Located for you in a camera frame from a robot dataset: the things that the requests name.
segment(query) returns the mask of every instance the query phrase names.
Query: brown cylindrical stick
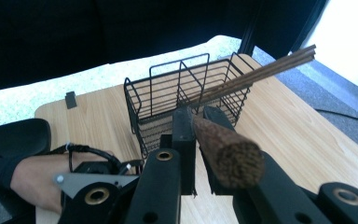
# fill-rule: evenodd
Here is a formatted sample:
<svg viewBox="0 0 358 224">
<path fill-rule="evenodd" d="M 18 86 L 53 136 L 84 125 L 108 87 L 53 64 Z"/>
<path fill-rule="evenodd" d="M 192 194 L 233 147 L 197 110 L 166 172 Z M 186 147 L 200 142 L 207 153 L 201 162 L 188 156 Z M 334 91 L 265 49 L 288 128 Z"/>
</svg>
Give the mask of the brown cylindrical stick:
<svg viewBox="0 0 358 224">
<path fill-rule="evenodd" d="M 207 119 L 193 120 L 200 149 L 223 187 L 245 189 L 259 182 L 264 157 L 256 143 Z"/>
</svg>

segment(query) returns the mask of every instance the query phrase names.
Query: wooden table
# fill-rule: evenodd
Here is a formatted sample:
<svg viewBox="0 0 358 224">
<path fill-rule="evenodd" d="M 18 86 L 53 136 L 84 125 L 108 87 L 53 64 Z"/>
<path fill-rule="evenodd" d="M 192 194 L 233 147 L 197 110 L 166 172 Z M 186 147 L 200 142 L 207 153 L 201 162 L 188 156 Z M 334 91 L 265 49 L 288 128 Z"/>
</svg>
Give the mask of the wooden table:
<svg viewBox="0 0 358 224">
<path fill-rule="evenodd" d="M 256 64 L 250 57 L 249 63 Z M 35 116 L 51 125 L 52 148 L 70 141 L 115 152 L 122 160 L 141 158 L 131 133 L 123 86 L 42 105 Z M 256 82 L 245 101 L 236 131 L 267 151 L 301 187 L 318 192 L 322 183 L 338 181 L 358 188 L 358 145 L 275 77 Z M 200 153 L 196 188 L 199 196 L 182 197 L 182 223 L 237 223 L 232 197 L 210 193 Z M 37 223 L 55 223 L 58 216 L 37 208 Z"/>
</svg>

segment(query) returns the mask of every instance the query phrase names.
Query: wire basket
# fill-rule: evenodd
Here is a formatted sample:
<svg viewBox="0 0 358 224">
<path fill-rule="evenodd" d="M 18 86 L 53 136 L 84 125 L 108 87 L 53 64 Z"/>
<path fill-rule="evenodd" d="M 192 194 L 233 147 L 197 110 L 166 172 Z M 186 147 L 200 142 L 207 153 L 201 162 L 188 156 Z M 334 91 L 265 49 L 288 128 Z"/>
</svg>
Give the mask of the wire basket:
<svg viewBox="0 0 358 224">
<path fill-rule="evenodd" d="M 209 60 L 209 54 L 201 54 L 152 66 L 147 78 L 135 81 L 125 79 L 124 93 L 131 129 L 137 136 L 144 158 L 147 158 L 149 152 L 159 148 L 162 134 L 172 133 L 172 114 L 180 106 L 190 106 L 194 114 L 201 113 L 206 105 L 219 107 L 232 125 L 236 125 L 250 86 L 206 103 L 201 103 L 200 99 L 204 90 L 255 69 L 236 53 L 229 59 L 215 62 Z M 237 66 L 239 63 L 242 64 L 241 70 Z M 156 71 L 161 72 L 167 67 L 174 67 L 176 70 L 154 75 Z M 190 103 L 189 99 L 194 97 L 199 100 Z"/>
</svg>

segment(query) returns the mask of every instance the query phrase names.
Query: screw hole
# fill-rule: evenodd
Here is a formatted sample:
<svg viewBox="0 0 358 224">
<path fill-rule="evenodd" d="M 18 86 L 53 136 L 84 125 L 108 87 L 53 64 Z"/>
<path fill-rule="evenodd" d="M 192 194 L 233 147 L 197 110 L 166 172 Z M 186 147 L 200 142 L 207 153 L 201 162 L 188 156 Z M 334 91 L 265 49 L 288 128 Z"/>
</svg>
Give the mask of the screw hole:
<svg viewBox="0 0 358 224">
<path fill-rule="evenodd" d="M 309 216 L 307 216 L 303 213 L 296 213 L 296 219 L 297 219 L 297 221 L 299 221 L 301 223 L 305 223 L 305 224 L 312 223 L 312 219 L 310 219 Z"/>
<path fill-rule="evenodd" d="M 172 157 L 173 157 L 173 154 L 168 151 L 159 152 L 159 154 L 157 155 L 157 159 L 159 161 L 168 161 L 168 160 L 172 159 Z"/>
<path fill-rule="evenodd" d="M 148 212 L 144 215 L 145 223 L 154 223 L 158 220 L 158 215 L 154 212 Z"/>
</svg>

